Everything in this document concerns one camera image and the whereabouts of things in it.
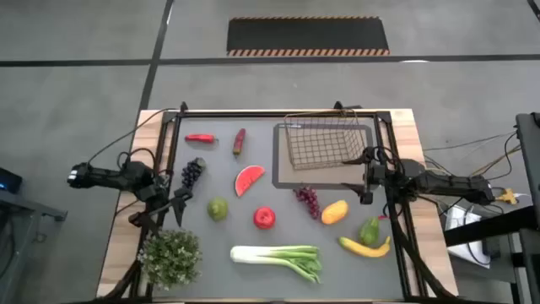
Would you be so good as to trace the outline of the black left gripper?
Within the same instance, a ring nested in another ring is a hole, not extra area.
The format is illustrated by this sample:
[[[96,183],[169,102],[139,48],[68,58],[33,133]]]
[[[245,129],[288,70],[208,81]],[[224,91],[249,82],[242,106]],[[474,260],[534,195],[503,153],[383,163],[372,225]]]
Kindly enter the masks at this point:
[[[139,228],[145,228],[153,236],[158,237],[159,227],[150,215],[166,211],[169,207],[172,207],[176,223],[179,227],[182,227],[186,201],[193,197],[192,191],[181,187],[174,191],[172,198],[169,198],[169,194],[170,189],[164,183],[154,183],[139,189],[138,199],[145,203],[145,210],[129,215],[129,223]]]

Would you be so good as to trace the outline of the yellow orange mango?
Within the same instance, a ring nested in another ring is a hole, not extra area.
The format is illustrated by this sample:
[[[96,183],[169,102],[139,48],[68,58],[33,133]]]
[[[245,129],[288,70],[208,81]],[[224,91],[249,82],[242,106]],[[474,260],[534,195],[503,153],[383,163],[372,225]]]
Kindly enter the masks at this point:
[[[325,225],[336,224],[348,214],[348,210],[348,203],[345,200],[338,200],[324,208],[321,213],[321,222]]]

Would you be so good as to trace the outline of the dark purple grape bunch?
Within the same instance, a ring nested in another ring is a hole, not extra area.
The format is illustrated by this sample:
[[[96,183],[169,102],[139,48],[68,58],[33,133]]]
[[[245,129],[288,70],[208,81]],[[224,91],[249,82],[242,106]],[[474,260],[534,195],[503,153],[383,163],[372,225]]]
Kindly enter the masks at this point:
[[[197,157],[189,161],[181,172],[181,184],[184,188],[192,190],[196,181],[206,169],[206,161],[202,157]]]

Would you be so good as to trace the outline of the green pear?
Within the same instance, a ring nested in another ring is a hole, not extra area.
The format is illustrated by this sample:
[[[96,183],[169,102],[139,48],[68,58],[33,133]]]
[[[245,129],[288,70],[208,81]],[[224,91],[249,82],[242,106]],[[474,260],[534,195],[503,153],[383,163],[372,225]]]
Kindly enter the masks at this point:
[[[207,212],[214,221],[224,220],[228,215],[228,201],[222,197],[212,198],[208,203]]]

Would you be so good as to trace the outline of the red grape bunch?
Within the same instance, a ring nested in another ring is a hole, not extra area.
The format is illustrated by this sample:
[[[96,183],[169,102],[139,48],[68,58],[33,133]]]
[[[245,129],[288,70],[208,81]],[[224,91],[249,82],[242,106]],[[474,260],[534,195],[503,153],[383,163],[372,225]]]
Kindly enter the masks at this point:
[[[311,218],[318,220],[321,214],[321,209],[318,203],[316,190],[311,187],[300,187],[294,189],[293,193],[299,202],[306,205]]]

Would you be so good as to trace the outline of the yellow banana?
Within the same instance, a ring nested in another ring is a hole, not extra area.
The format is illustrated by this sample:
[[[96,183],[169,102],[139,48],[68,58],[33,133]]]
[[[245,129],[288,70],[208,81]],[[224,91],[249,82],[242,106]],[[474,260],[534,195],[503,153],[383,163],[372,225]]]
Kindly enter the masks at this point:
[[[391,238],[388,236],[382,245],[380,245],[377,248],[367,247],[365,245],[361,245],[355,241],[352,241],[351,239],[347,237],[339,237],[338,243],[346,250],[349,250],[350,252],[360,255],[365,258],[382,258],[386,256],[390,249],[390,242]]]

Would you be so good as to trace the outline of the bright red chili pepper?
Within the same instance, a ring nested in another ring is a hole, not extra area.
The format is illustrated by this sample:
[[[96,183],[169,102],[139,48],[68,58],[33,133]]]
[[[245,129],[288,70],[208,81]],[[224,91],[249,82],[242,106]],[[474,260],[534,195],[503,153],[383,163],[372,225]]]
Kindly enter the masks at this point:
[[[218,139],[215,135],[209,133],[191,133],[185,136],[187,142],[198,142],[204,144],[213,144]]]

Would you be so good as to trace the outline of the watermelon slice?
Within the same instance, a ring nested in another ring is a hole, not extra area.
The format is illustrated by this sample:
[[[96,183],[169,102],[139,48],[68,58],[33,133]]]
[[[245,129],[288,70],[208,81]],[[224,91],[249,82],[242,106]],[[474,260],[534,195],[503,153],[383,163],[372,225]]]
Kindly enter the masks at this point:
[[[238,197],[243,196],[265,172],[266,170],[262,166],[247,166],[241,170],[235,178],[235,194]]]

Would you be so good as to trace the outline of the red apple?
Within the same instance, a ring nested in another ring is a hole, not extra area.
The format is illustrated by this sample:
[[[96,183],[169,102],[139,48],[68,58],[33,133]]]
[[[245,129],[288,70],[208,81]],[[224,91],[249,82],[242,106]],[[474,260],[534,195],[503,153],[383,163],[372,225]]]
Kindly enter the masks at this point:
[[[258,229],[272,229],[275,225],[275,221],[276,215],[269,207],[260,207],[254,212],[253,223]]]

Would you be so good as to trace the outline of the dark red pepper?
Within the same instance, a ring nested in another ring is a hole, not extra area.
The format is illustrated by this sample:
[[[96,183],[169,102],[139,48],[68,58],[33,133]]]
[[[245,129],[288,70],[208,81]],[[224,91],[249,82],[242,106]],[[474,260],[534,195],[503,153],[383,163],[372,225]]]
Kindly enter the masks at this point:
[[[246,130],[244,128],[241,128],[238,133],[235,136],[235,141],[233,145],[233,155],[238,156],[240,155],[243,147],[244,138],[246,136]]]

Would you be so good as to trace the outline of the green white leek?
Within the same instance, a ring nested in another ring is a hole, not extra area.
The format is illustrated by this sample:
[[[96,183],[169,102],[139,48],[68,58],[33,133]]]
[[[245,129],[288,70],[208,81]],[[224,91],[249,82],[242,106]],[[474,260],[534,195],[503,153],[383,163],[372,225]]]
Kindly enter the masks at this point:
[[[291,269],[311,283],[320,284],[322,270],[319,249],[310,245],[256,247],[234,246],[229,251],[234,263],[276,265]]]

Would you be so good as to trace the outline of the green bell pepper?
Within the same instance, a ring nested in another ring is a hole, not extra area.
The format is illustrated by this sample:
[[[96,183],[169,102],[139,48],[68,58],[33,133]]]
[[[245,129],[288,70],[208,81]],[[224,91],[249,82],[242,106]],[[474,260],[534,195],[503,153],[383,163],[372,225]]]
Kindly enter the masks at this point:
[[[374,247],[381,244],[381,217],[368,217],[358,229],[358,240],[362,245]]]

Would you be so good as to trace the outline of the white paper sheet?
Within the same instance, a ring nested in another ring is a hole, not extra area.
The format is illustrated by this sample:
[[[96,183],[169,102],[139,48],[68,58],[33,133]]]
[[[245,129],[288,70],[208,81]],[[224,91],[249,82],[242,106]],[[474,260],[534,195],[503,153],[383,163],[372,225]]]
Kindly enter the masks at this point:
[[[455,206],[446,213],[445,231],[478,222],[481,219],[481,215],[473,212],[473,207],[464,209]],[[447,251],[452,257],[461,258],[485,269],[490,268],[491,257],[483,253],[483,243],[481,241],[448,247]]]

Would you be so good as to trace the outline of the yellow power splitter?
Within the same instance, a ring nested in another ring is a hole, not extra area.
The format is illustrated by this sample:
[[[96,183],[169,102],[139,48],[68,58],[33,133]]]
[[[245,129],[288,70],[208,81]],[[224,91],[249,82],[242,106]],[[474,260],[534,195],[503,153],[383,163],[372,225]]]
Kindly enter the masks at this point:
[[[501,193],[495,198],[495,200],[510,205],[516,205],[519,203],[518,196],[513,192],[511,188],[503,188],[501,190]]]

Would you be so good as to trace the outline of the black device with blue light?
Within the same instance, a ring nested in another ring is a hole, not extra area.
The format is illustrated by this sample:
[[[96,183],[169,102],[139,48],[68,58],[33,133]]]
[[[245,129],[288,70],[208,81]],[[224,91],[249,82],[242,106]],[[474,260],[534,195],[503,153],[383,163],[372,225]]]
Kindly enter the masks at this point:
[[[21,176],[0,167],[0,190],[16,194],[19,192],[22,181]]]

